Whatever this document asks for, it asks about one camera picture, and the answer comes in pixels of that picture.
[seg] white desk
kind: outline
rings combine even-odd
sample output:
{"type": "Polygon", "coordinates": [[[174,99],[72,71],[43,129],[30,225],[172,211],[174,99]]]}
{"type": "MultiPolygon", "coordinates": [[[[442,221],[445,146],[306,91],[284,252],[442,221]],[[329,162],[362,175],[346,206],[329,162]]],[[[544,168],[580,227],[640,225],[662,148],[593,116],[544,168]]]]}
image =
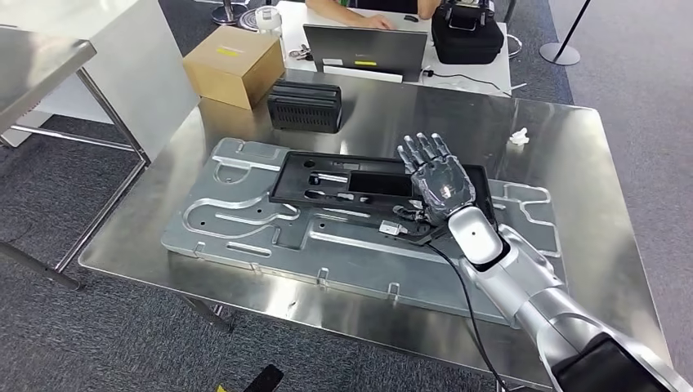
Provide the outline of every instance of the white desk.
{"type": "MultiPolygon", "coordinates": [[[[296,50],[301,47],[302,43],[307,45],[306,33],[303,31],[303,25],[327,25],[341,26],[338,22],[325,19],[318,16],[312,10],[306,7],[302,2],[281,1],[277,4],[277,8],[282,15],[282,33],[284,36],[285,51],[296,50]]],[[[397,29],[406,31],[425,31],[428,33],[428,42],[426,50],[423,54],[422,68],[430,67],[437,74],[465,74],[469,77],[493,82],[500,89],[510,91],[510,64],[507,55],[507,39],[501,48],[501,52],[496,59],[487,65],[446,65],[438,60],[436,49],[433,47],[433,39],[431,37],[431,21],[420,20],[419,22],[410,22],[404,20],[405,14],[396,12],[382,12],[371,10],[352,9],[364,16],[372,16],[382,14],[387,19],[391,20],[397,29]]],[[[499,23],[499,28],[503,32],[503,36],[507,35],[507,28],[504,23],[499,23]]],[[[286,68],[303,69],[306,71],[315,72],[315,64],[312,61],[296,60],[285,53],[284,64],[286,68]]],[[[423,77],[419,82],[410,84],[418,84],[429,87],[439,87],[447,89],[460,89],[464,91],[480,92],[482,94],[502,96],[503,93],[496,90],[493,86],[473,82],[465,78],[438,78],[438,77],[423,77]]]]}

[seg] black cable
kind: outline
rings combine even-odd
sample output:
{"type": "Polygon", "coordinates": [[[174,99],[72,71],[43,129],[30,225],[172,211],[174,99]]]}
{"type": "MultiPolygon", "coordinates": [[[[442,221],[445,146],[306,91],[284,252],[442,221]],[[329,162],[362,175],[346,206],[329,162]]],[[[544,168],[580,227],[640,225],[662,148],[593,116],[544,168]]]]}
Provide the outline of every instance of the black cable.
{"type": "Polygon", "coordinates": [[[481,358],[484,359],[484,363],[486,363],[486,367],[491,371],[491,373],[494,374],[494,377],[496,381],[500,384],[500,386],[506,390],[509,391],[507,385],[505,385],[505,381],[503,381],[502,378],[500,378],[500,375],[498,372],[496,372],[496,369],[494,368],[494,365],[491,364],[491,361],[489,360],[489,356],[486,354],[486,349],[484,348],[484,344],[481,343],[481,336],[479,335],[479,328],[476,326],[476,317],[474,317],[474,311],[472,310],[472,300],[469,299],[469,292],[467,292],[467,284],[465,284],[464,279],[462,279],[462,275],[459,273],[459,270],[453,263],[453,261],[447,257],[446,254],[440,251],[437,247],[434,247],[430,243],[427,243],[428,247],[432,249],[435,253],[438,254],[438,256],[442,257],[445,259],[445,261],[450,264],[451,267],[453,267],[453,270],[455,271],[455,274],[457,275],[459,282],[462,284],[462,290],[464,291],[464,298],[467,300],[467,307],[469,308],[469,317],[472,319],[472,326],[474,327],[474,335],[476,335],[476,348],[479,350],[479,354],[481,354],[481,358]]]}
{"type": "Polygon", "coordinates": [[[512,98],[512,95],[510,95],[507,91],[501,90],[501,88],[498,87],[498,86],[496,85],[496,83],[494,83],[494,82],[489,82],[489,81],[487,81],[487,80],[474,79],[474,78],[472,78],[471,76],[467,76],[467,75],[464,75],[464,74],[462,74],[462,73],[453,73],[452,75],[441,75],[441,74],[436,73],[435,71],[430,70],[430,69],[426,69],[426,70],[424,70],[423,72],[424,72],[426,75],[428,75],[428,76],[435,75],[435,76],[437,76],[438,78],[457,78],[457,77],[460,77],[460,78],[469,79],[469,80],[471,80],[471,81],[473,81],[473,82],[488,84],[488,85],[490,85],[490,86],[495,87],[496,90],[502,92],[502,93],[503,93],[505,96],[507,96],[508,98],[512,98]]]}

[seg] white plastic piece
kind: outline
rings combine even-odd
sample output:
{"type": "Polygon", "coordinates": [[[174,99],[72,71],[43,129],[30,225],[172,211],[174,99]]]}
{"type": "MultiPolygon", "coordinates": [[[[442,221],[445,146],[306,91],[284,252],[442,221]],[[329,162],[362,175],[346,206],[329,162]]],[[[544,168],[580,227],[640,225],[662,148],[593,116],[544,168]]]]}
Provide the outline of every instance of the white plastic piece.
{"type": "Polygon", "coordinates": [[[526,145],[530,142],[530,138],[527,137],[527,128],[522,128],[510,136],[510,142],[514,145],[526,145]]]}
{"type": "Polygon", "coordinates": [[[323,72],[326,74],[352,76],[354,78],[367,78],[373,80],[383,80],[384,82],[402,83],[402,75],[394,73],[366,71],[363,69],[351,69],[341,67],[323,66],[323,72]]]}
{"type": "Polygon", "coordinates": [[[379,232],[390,235],[397,235],[399,233],[407,234],[409,231],[403,225],[395,222],[390,222],[389,220],[383,220],[380,223],[379,232]]]}
{"type": "Polygon", "coordinates": [[[515,91],[516,89],[522,88],[522,87],[524,87],[524,86],[526,86],[526,85],[527,85],[527,83],[518,84],[518,85],[516,85],[516,86],[510,87],[510,90],[508,90],[508,91],[506,91],[506,92],[515,91]]]}

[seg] yellow label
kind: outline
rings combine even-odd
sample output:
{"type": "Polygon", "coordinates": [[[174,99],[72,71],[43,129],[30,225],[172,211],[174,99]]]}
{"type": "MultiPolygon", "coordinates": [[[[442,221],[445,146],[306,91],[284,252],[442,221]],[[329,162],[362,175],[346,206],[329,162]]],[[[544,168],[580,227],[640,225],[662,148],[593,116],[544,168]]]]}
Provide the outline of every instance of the yellow label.
{"type": "Polygon", "coordinates": [[[222,55],[227,55],[227,56],[237,56],[238,53],[235,51],[230,51],[228,49],[225,49],[223,47],[218,47],[217,48],[217,53],[221,53],[222,55]]]}

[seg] cardboard box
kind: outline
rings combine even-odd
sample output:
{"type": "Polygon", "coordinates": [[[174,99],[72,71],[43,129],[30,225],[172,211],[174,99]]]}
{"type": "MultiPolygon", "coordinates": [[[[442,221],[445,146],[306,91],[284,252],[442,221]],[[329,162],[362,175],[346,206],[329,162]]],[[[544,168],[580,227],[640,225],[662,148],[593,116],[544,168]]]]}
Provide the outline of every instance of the cardboard box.
{"type": "Polygon", "coordinates": [[[284,73],[277,37],[219,27],[183,59],[201,96],[251,109],[284,73]]]}

